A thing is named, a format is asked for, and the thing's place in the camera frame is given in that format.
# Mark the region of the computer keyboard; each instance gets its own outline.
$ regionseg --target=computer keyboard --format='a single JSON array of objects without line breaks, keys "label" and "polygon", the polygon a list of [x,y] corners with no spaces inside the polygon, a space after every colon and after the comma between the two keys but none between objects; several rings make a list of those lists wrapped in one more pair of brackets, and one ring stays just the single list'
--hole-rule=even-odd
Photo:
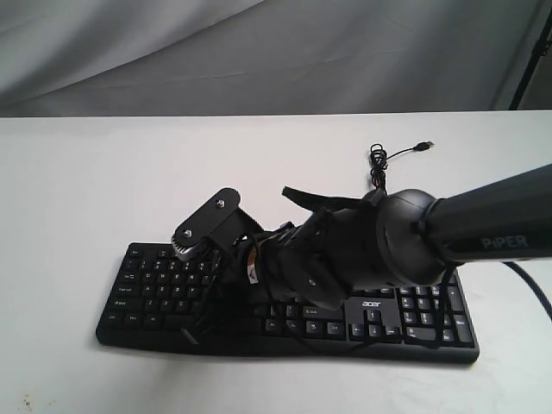
[{"label": "computer keyboard", "polygon": [[479,356],[456,273],[447,286],[450,308],[442,346],[437,349],[412,342],[436,338],[438,285],[355,292],[339,310],[325,310],[297,298],[278,303],[278,309],[256,305],[247,317],[191,345],[180,328],[193,321],[215,271],[210,262],[179,261],[170,244],[131,244],[98,323],[97,339],[103,345],[180,354],[313,355],[290,337],[292,331],[328,354],[344,352],[365,340],[377,342],[350,357],[471,363]]}]

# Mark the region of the piper logo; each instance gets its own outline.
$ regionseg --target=piper logo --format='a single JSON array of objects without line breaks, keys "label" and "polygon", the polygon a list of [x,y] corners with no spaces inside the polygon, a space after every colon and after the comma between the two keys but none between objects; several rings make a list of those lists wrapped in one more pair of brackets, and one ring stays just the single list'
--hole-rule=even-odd
[{"label": "piper logo", "polygon": [[362,306],[364,306],[365,308],[377,308],[380,305],[381,302],[368,302],[366,300],[362,302]]},{"label": "piper logo", "polygon": [[505,235],[504,237],[482,238],[485,250],[501,250],[503,248],[528,248],[524,235]]}]

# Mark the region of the gray fabric backdrop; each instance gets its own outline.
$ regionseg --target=gray fabric backdrop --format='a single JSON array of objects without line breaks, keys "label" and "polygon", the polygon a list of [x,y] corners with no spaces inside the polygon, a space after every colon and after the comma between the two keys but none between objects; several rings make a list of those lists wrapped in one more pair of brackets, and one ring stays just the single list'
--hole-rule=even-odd
[{"label": "gray fabric backdrop", "polygon": [[[265,0],[239,6],[245,10],[204,24],[209,27],[170,47],[57,91],[27,99],[22,93],[17,102],[12,88],[0,115],[503,109],[545,9],[541,0]],[[135,35],[149,33],[135,28]]]}]

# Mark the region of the black keyboard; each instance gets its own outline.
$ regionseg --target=black keyboard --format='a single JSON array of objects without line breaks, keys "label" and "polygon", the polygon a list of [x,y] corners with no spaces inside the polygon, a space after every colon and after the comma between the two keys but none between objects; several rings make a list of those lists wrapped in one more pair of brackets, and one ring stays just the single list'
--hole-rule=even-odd
[{"label": "black keyboard", "polygon": [[209,262],[179,261],[170,244],[131,244],[98,323],[97,339],[103,345],[179,354],[313,355],[289,336],[291,330],[328,354],[369,340],[377,343],[348,356],[458,363],[479,356],[457,274],[447,287],[450,307],[437,349],[412,342],[436,338],[439,286],[356,292],[339,310],[300,299],[278,303],[278,309],[258,305],[247,317],[191,345],[180,328],[193,321],[212,272]]}]

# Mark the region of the white table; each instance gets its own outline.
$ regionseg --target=white table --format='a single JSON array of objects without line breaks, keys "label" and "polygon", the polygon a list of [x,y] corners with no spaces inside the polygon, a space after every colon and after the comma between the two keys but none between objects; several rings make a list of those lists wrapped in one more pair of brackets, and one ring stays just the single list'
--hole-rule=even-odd
[{"label": "white table", "polygon": [[[167,242],[223,186],[274,228],[307,217],[284,185],[362,196],[374,142],[432,140],[392,161],[388,189],[447,197],[550,163],[550,131],[552,111],[0,120],[0,412],[550,412],[550,322],[500,264],[461,269],[471,367],[156,354],[93,334],[127,245]],[[550,261],[524,266],[552,296]]]}]

